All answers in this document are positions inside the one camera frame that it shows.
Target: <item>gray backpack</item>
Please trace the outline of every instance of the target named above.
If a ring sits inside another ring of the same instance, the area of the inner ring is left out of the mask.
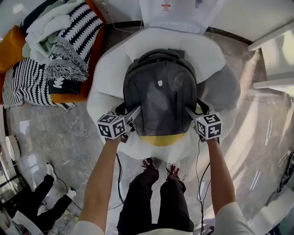
[[[124,79],[127,112],[141,105],[134,120],[138,135],[162,136],[189,130],[185,106],[196,110],[197,83],[192,65],[180,58],[183,51],[152,50],[129,66]]]

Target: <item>forearm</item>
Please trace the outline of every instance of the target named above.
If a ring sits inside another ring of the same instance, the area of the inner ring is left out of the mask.
[[[106,141],[86,186],[85,197],[87,200],[107,202],[108,206],[117,147],[116,142]]]
[[[92,222],[104,232],[112,189],[115,155],[119,142],[120,138],[106,141],[89,177],[85,190],[84,206],[80,215],[80,220]]]
[[[225,205],[236,201],[234,184],[216,139],[208,140],[211,195],[215,215]]]

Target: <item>orange sofa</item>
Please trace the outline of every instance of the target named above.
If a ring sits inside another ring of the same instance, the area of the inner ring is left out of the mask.
[[[83,82],[79,95],[73,94],[50,94],[50,97],[55,103],[70,103],[70,102],[82,102],[86,101],[89,91],[91,89],[95,66],[102,55],[103,38],[105,32],[106,21],[102,14],[94,4],[92,0],[85,0],[89,7],[94,11],[97,16],[103,21],[103,26],[100,28],[95,42],[93,44],[90,60],[88,79]],[[19,29],[18,26],[14,26],[11,29],[2,42],[0,43],[0,103],[2,104],[2,89],[4,84],[5,73],[12,68],[16,63],[20,62],[24,58],[22,57],[22,48],[25,44],[25,35]]]

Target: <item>tiled floor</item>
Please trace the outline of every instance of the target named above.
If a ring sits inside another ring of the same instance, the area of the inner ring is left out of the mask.
[[[131,33],[113,31],[107,36],[105,50],[120,42]],[[248,52],[241,42],[211,33],[205,34],[217,42],[224,57],[233,69],[241,84],[241,97],[237,105],[236,123],[232,132],[223,140],[221,148],[232,174],[238,203],[247,220],[251,219],[265,204],[270,193],[277,187],[283,168],[277,168],[277,162],[294,143],[293,111],[289,98],[273,90],[254,90],[252,83],[266,80],[262,55]],[[77,190],[74,201],[82,206],[85,184],[102,149],[97,129],[86,111],[85,103],[79,103],[76,109],[65,113],[59,108],[22,106],[7,111],[9,134],[18,137],[21,159],[18,166],[26,180],[34,187],[45,175],[45,162],[51,161],[56,174],[67,186]],[[139,173],[141,161],[120,153],[123,165],[123,194],[128,183]],[[196,199],[197,180],[195,178],[195,156],[181,161],[182,174],[191,173],[186,180],[185,197],[192,221],[200,221],[200,205]],[[208,156],[198,165],[198,174],[202,174],[208,163]],[[160,166],[160,179],[153,186],[151,199],[153,221],[158,218],[159,188],[166,172],[164,164]],[[118,168],[114,173],[113,193],[109,207],[119,205],[117,196]],[[209,172],[204,177],[209,179]],[[64,184],[58,180],[45,199],[52,207],[58,197],[65,193]],[[71,204],[71,221],[79,209]],[[115,227],[121,207],[108,213],[107,234],[116,234]],[[211,194],[208,190],[205,199],[205,217],[212,218]],[[65,220],[57,222],[60,234],[68,234],[73,227],[70,222],[64,228]]]

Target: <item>black pants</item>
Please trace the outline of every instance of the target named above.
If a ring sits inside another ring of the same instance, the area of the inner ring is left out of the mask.
[[[44,200],[49,190],[53,186],[54,179],[50,175],[44,177],[44,181],[28,195],[20,205],[19,211],[30,219],[42,232],[52,229],[55,221],[59,219],[72,200],[64,195],[60,198],[51,210],[37,216],[41,202]]]
[[[160,188],[160,212],[157,224],[152,224],[150,199],[152,185],[158,180],[155,169],[145,169],[130,183],[130,188],[119,215],[119,235],[137,235],[154,229],[177,229],[193,232],[184,197],[186,187],[176,174],[169,176]]]

